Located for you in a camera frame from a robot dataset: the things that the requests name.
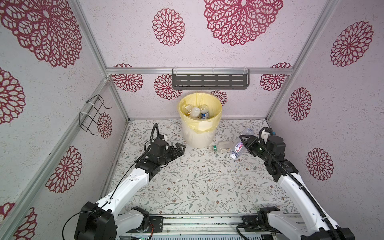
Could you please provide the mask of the clear purple-label water bottle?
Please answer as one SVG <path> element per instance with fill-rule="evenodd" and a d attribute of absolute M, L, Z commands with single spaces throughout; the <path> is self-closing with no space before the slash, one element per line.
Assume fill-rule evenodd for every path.
<path fill-rule="evenodd" d="M 246 128 L 244 129 L 240 136 L 241 135 L 244 135 L 244 136 L 250 136 L 250 135 L 253 135 L 254 134 L 254 130 L 253 129 L 250 129 L 250 128 Z M 233 144 L 231 150 L 230 150 L 230 157 L 233 159 L 233 160 L 237 160 L 241 154 L 244 152 L 246 148 L 244 147 L 244 144 L 243 142 L 241 141 L 240 137 L 238 137 L 236 140 L 235 140 L 235 143 Z"/>

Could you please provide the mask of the clear blue-label blue-cap bottle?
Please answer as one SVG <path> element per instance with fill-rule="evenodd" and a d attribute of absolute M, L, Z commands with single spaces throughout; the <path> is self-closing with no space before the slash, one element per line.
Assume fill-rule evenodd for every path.
<path fill-rule="evenodd" d="M 200 118 L 202 120 L 207 120 L 209 119 L 210 117 L 210 111 L 209 111 L 209 107 L 207 105 L 201 105 L 200 107 Z"/>

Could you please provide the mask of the blue-label water bottle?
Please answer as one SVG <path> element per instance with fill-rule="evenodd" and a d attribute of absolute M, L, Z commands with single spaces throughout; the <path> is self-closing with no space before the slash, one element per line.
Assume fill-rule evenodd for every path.
<path fill-rule="evenodd" d="M 189 116 L 191 111 L 193 110 L 193 107 L 191 105 L 184 106 L 184 114 Z"/>

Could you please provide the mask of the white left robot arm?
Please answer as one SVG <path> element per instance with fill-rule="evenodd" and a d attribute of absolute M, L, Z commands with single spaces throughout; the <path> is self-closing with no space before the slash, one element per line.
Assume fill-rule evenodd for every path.
<path fill-rule="evenodd" d="M 132 231 L 150 228 L 149 212 L 133 207 L 123 214 L 122 210 L 133 196 L 145 187 L 162 167 L 185 154 L 186 146 L 170 145 L 164 139 L 155 139 L 145 152 L 134 161 L 116 188 L 96 203 L 87 202 L 79 212 L 74 233 L 76 240 L 116 240 Z"/>

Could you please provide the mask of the white red-cap bottle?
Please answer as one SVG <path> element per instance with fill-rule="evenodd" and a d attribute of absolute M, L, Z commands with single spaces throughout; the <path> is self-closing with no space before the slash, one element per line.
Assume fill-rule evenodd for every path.
<path fill-rule="evenodd" d="M 201 110 L 198 107 L 192 108 L 189 113 L 189 117 L 193 119 L 199 119 L 201 117 Z"/>

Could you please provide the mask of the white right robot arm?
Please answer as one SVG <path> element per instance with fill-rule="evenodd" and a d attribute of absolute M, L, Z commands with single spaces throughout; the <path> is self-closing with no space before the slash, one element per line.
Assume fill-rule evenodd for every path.
<path fill-rule="evenodd" d="M 293 201 L 303 221 L 299 224 L 279 208 L 266 207 L 258 211 L 256 223 L 243 220 L 244 229 L 277 233 L 289 240 L 355 239 L 352 231 L 333 220 L 306 188 L 297 168 L 285 158 L 283 138 L 263 128 L 258 136 L 241 135 L 240 140 L 248 153 L 263 160 L 267 172 Z"/>

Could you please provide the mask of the clear green-cap bottle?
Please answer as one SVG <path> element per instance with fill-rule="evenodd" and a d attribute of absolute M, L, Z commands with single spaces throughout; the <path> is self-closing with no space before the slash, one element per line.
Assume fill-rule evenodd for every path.
<path fill-rule="evenodd" d="M 220 153 L 222 151 L 229 151 L 233 146 L 235 142 L 233 140 L 228 141 L 222 141 L 218 142 L 216 144 L 213 144 L 212 146 L 209 146 L 209 150 L 214 153 Z"/>

